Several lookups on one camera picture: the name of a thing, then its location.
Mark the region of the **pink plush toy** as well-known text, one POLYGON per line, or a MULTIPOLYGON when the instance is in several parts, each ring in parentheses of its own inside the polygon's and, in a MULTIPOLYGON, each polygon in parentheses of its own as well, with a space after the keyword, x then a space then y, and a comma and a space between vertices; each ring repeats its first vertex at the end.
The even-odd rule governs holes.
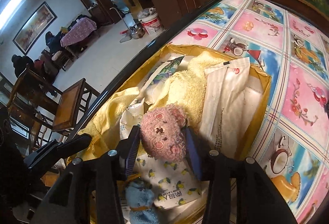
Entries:
POLYGON ((181 162, 186 155, 186 139, 182 130, 187 124, 185 111, 178 105, 149 110, 140 122, 144 150, 159 160, 181 162))

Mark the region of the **lemon print tissue pack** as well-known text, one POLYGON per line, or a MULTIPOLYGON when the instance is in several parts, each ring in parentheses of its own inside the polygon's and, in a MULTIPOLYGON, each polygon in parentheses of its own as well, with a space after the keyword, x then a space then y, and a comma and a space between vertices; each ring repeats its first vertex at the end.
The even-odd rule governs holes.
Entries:
POLYGON ((143 154, 136 158, 134 170, 151 186, 158 208, 169 210, 201 198, 200 183, 186 160, 169 162, 143 154))

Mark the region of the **small blue plush toy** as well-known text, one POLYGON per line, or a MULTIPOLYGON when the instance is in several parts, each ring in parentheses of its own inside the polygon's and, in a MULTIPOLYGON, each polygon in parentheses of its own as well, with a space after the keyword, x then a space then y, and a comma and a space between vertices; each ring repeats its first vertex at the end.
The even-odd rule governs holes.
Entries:
POLYGON ((143 180, 137 178, 128 183, 125 198, 130 208, 130 223, 160 223, 153 205, 155 195, 143 180))

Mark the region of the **yellow fluffy towel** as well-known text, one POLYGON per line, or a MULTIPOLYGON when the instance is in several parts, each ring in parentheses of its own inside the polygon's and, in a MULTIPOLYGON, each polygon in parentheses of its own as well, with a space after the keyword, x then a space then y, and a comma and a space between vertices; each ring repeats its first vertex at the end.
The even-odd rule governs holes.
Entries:
MULTIPOLYGON (((162 86, 156 88, 148 102, 149 110, 176 104, 187 114, 189 126, 195 131, 200 129, 204 99, 206 93, 206 77, 204 70, 223 63, 224 59, 202 52, 193 57, 185 70, 179 70, 170 76, 162 86)), ((138 87, 131 87, 115 93, 96 112, 92 120, 78 134, 91 135, 92 142, 87 149, 78 153, 84 161, 100 157, 117 146, 119 138, 118 122, 123 112, 139 95, 138 87)))

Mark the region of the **large white striped pouch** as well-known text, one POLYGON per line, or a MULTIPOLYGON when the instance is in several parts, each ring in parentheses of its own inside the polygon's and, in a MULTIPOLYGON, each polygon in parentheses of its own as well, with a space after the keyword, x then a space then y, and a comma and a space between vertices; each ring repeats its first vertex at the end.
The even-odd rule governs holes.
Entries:
POLYGON ((211 149, 229 158, 234 158, 242 136, 249 69, 249 58, 240 58, 204 70, 207 85, 198 135, 211 149))

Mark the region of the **green white herbal sachet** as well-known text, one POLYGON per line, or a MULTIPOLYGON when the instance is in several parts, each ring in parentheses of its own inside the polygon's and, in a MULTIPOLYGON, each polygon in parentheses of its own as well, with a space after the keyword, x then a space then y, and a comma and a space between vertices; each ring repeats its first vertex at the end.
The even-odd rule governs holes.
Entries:
POLYGON ((144 82, 141 87, 138 99, 143 99, 148 105, 152 105, 158 99, 165 81, 172 76, 180 66, 185 55, 171 57, 159 65, 144 82))

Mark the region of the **white printed medicine packet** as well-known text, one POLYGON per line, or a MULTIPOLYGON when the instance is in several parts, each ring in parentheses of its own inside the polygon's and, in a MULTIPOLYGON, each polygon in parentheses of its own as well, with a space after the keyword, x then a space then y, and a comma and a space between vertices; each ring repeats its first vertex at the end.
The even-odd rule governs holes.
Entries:
POLYGON ((144 98, 135 99, 122 113, 119 121, 120 139, 127 139, 133 126, 140 125, 144 115, 144 98))

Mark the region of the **wooden chair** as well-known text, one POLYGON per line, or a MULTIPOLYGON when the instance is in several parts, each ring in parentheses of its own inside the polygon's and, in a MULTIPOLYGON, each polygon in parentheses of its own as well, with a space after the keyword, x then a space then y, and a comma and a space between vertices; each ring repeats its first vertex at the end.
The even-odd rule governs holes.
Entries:
POLYGON ((40 113, 36 114, 35 123, 31 130, 32 149, 36 150, 43 143, 50 141, 49 138, 45 139, 45 133, 48 130, 51 134, 58 133, 60 141, 67 137, 77 124, 79 113, 86 113, 93 96, 98 97, 100 93, 83 78, 63 91, 59 103, 55 107, 53 119, 40 113))

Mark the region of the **colourful patterned tablecloth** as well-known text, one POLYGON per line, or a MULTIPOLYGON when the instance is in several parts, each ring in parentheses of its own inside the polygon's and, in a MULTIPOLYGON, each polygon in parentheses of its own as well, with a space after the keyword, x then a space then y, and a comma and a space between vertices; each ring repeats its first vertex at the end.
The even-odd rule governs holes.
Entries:
POLYGON ((218 0, 170 42, 249 58, 270 76, 250 154, 298 223, 328 223, 328 37, 267 0, 218 0))

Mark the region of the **yellow cardboard tray box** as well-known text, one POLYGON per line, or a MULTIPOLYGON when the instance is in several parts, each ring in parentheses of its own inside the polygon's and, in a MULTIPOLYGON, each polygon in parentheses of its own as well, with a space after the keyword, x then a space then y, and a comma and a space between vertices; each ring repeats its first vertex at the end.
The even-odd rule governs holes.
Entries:
POLYGON ((204 214, 208 184, 192 170, 184 128, 210 148, 242 160, 263 121, 271 80, 249 58, 198 45, 166 45, 80 130, 92 142, 78 157, 99 158, 140 126, 134 177, 153 191, 162 223, 194 223, 204 214))

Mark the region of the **metal kettle on floor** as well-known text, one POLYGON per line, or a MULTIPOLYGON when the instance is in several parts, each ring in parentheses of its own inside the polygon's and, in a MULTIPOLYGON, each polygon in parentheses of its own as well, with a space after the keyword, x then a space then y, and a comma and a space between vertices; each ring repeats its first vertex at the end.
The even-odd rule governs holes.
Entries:
POLYGON ((120 39, 120 43, 124 43, 132 39, 140 39, 145 35, 145 31, 140 24, 135 24, 131 27, 128 27, 125 31, 122 32, 122 34, 124 37, 120 39))

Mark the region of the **purple cloth covered table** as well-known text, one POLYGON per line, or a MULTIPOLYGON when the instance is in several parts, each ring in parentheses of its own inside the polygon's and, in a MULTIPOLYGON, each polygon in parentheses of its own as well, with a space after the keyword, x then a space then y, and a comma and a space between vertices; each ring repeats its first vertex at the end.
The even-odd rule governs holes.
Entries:
POLYGON ((87 17, 81 18, 69 32, 61 38, 61 46, 66 48, 70 45, 77 44, 86 39, 95 30, 97 30, 97 25, 93 20, 87 17))

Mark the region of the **white plastic bucket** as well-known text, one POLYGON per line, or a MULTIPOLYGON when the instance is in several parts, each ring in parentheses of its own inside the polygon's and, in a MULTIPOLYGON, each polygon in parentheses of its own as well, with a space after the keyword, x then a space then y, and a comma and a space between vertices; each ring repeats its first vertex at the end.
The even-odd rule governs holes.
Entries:
POLYGON ((137 14, 142 27, 149 34, 158 34, 163 31, 163 25, 160 21, 156 8, 146 8, 137 14))

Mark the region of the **framed wall painting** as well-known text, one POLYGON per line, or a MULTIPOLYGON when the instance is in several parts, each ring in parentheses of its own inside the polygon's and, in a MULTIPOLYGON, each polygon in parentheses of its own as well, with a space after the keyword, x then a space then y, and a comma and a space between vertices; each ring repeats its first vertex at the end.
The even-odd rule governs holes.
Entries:
POLYGON ((56 19, 57 15, 46 2, 43 2, 15 35, 14 44, 22 54, 26 55, 41 34, 56 19))

